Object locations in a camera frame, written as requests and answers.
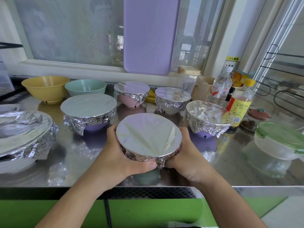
electrical outlet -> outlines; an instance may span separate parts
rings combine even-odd
[[[235,70],[235,69],[238,68],[239,63],[238,62],[233,62],[233,61],[225,61],[224,66],[232,66],[233,69]]]

drain grate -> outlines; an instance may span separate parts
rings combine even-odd
[[[195,199],[190,187],[115,187],[98,199]]]

mint green bowl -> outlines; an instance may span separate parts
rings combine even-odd
[[[65,84],[65,88],[73,97],[81,94],[104,94],[107,84],[96,79],[81,79]]]

green lid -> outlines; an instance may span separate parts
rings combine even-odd
[[[295,154],[304,155],[304,135],[292,128],[272,122],[260,122],[256,129],[260,138],[266,136],[282,145],[295,150]]]

purple cutting board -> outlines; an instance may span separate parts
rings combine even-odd
[[[124,0],[124,68],[170,72],[180,0]]]

